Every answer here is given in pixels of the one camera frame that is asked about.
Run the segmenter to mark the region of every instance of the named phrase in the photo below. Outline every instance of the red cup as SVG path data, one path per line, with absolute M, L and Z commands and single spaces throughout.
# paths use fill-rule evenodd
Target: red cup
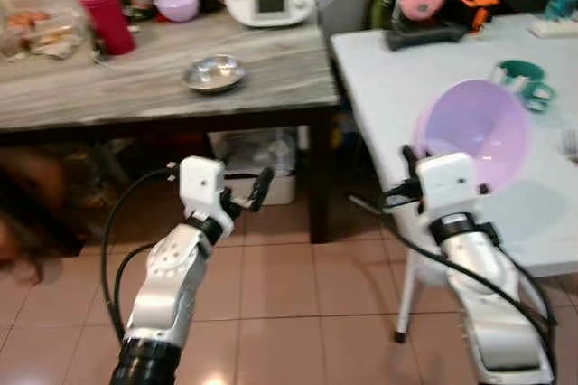
M 108 53 L 121 55 L 135 48 L 135 41 L 128 31 L 120 0 L 79 1 L 90 14 L 95 30 L 102 37 Z

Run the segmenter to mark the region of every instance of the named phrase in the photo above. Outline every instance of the white table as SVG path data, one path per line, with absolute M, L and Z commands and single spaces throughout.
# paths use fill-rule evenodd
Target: white table
M 419 114 L 453 84 L 487 78 L 500 61 L 520 59 L 546 70 L 558 93 L 551 110 L 528 115 L 531 152 L 518 179 L 483 198 L 485 216 L 498 227 L 505 249 L 535 276 L 578 270 L 578 167 L 562 154 L 562 130 L 578 127 L 578 38 L 536 38 L 527 14 L 494 19 L 479 38 L 391 52 L 383 32 L 333 36 L 341 75 L 358 126 L 385 190 L 406 178 L 400 146 L 410 142 Z M 427 245 L 413 206 L 396 221 L 405 235 Z

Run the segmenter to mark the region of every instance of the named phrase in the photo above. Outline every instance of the kitchen counter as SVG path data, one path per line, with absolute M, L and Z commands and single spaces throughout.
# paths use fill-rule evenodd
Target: kitchen counter
M 136 43 L 134 52 L 105 64 L 93 62 L 86 42 L 66 61 L 0 65 L 0 145 L 308 126 L 310 234 L 312 242 L 327 241 L 339 98 L 316 22 L 249 30 L 222 11 L 190 23 L 145 23 Z M 244 63 L 241 85 L 219 96 L 186 88 L 184 69 L 218 53 Z
M 136 42 L 135 51 L 106 66 L 90 59 L 88 43 L 66 61 L 29 57 L 0 66 L 0 136 L 338 102 L 314 23 L 254 31 L 220 12 L 190 23 L 145 23 Z M 215 53 L 243 61 L 246 82 L 220 97 L 187 89 L 181 81 L 184 68 Z

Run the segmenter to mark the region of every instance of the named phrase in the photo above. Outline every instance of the pink floor tile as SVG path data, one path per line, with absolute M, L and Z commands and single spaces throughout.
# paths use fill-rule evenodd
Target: pink floor tile
M 312 247 L 245 247 L 242 317 L 317 315 Z
M 390 263 L 405 263 L 407 260 L 407 247 L 399 240 L 385 239 L 387 259 Z
M 314 245 L 322 315 L 394 313 L 397 294 L 382 240 Z
M 181 356 L 176 383 L 233 385 L 238 327 L 235 320 L 193 324 Z
M 558 281 L 562 285 L 566 294 L 574 305 L 578 306 L 578 273 L 562 275 L 558 277 Z
M 18 311 L 28 295 L 29 287 L 18 286 L 14 278 L 8 272 L 0 273 L 0 327 L 12 326 Z
M 379 218 L 361 210 L 342 194 L 331 200 L 329 230 L 334 240 L 382 239 Z
M 136 293 L 145 281 L 146 275 L 146 255 L 147 251 L 144 251 L 137 256 L 135 256 L 125 269 L 123 274 L 121 290 L 120 290 L 120 309 L 121 315 L 123 316 L 123 322 L 126 322 L 128 315 L 133 308 L 133 302 L 135 301 Z M 110 254 L 108 256 L 107 263 L 107 273 L 108 273 L 108 284 L 110 286 L 110 294 L 113 293 L 113 285 L 115 282 L 115 274 L 117 272 L 118 265 L 125 257 L 125 254 Z M 87 316 L 86 324 L 110 324 L 110 319 L 108 318 L 107 309 L 105 308 L 105 303 L 102 296 L 102 288 L 98 284 L 97 293 L 92 299 L 90 305 L 89 313 Z
M 391 269 L 396 281 L 397 293 L 401 297 L 404 291 L 406 265 L 394 263 Z M 459 311 L 460 304 L 448 286 L 420 285 L 414 293 L 413 313 L 441 313 Z
M 80 330 L 13 329 L 0 352 L 0 385 L 61 385 Z
M 309 242 L 306 198 L 298 196 L 290 204 L 265 206 L 258 213 L 248 213 L 246 230 L 246 245 Z
M 117 366 L 119 345 L 112 326 L 82 329 L 64 385 L 108 384 Z
M 44 281 L 30 289 L 14 326 L 80 326 L 97 286 L 97 256 L 50 261 Z
M 239 318 L 242 258 L 241 247 L 213 250 L 197 293 L 194 320 Z
M 2 351 L 2 348 L 4 347 L 4 343 L 9 331 L 10 330 L 8 328 L 0 328 L 0 351 Z
M 556 357 L 560 385 L 578 384 L 578 313 L 570 307 L 555 309 L 558 320 L 556 332 Z
M 319 318 L 241 321 L 237 385 L 322 385 Z
M 392 341 L 393 315 L 323 317 L 329 385 L 419 385 L 412 347 Z
M 408 335 L 423 385 L 478 383 L 460 326 L 457 314 L 412 316 Z
M 556 277 L 542 277 L 538 278 L 537 282 L 544 289 L 544 293 L 548 296 L 552 306 L 572 305 L 570 298 L 565 293 L 560 285 L 560 281 Z

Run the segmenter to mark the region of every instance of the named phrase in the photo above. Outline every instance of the marble tabletop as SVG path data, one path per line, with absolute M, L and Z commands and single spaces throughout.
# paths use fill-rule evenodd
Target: marble tabletop
M 106 65 L 91 60 L 87 43 L 66 61 L 29 57 L 0 63 L 0 135 L 338 103 L 321 31 L 313 21 L 249 30 L 223 11 L 190 23 L 145 24 L 136 42 L 135 51 Z M 219 97 L 186 88 L 185 67 L 218 53 L 245 64 L 245 82 Z

